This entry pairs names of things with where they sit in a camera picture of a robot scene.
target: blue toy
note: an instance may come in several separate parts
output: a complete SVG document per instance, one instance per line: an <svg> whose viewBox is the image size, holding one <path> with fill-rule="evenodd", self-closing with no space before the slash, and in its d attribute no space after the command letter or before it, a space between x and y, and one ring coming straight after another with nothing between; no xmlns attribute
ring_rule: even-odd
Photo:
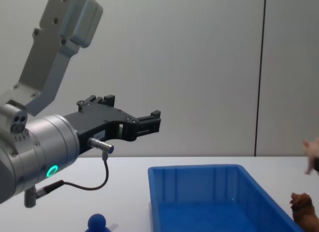
<svg viewBox="0 0 319 232"><path fill-rule="evenodd" d="M103 215L92 215L88 221L89 229L85 232L111 232L106 227L106 220Z"/></svg>

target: blue container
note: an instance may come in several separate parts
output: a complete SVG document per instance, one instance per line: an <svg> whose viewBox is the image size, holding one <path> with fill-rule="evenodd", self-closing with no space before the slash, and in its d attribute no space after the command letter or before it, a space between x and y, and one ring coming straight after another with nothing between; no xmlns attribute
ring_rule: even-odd
<svg viewBox="0 0 319 232"><path fill-rule="evenodd" d="M242 166L152 167L149 183L154 232L303 232Z"/></svg>

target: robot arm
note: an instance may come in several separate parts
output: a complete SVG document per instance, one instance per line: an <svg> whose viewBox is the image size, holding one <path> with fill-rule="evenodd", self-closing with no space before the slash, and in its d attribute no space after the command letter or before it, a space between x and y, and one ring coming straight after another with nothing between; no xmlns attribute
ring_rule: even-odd
<svg viewBox="0 0 319 232"><path fill-rule="evenodd" d="M64 117L27 121L54 100L70 58L90 45L102 12L94 0L48 1L19 82L0 97L0 204L34 191L93 147L111 153L107 140L159 131L159 111L133 117L114 108L112 95L79 101L78 112Z"/></svg>

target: brown toy animal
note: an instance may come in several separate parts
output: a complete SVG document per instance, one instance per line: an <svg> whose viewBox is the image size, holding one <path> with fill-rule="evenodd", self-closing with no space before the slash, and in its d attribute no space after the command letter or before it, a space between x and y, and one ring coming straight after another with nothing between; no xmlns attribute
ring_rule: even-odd
<svg viewBox="0 0 319 232"><path fill-rule="evenodd" d="M305 232L319 232L319 219L316 216L311 197L306 193L301 195L292 193L291 198L294 221Z"/></svg>

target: white tabletop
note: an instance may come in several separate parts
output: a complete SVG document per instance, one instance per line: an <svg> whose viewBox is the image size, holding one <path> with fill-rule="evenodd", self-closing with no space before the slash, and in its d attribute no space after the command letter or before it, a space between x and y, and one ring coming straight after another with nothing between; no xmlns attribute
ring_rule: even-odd
<svg viewBox="0 0 319 232"><path fill-rule="evenodd" d="M88 218L103 214L114 232L150 232L150 193L147 169L152 166L239 164L255 178L270 196L289 214L290 195L308 193L319 210L319 176L304 174L303 157L186 157L186 158L109 158L110 179L94 192L63 186L26 209L23 194L0 205L2 232L84 232ZM97 186L104 180L103 161L80 158L37 187L54 181Z"/></svg>

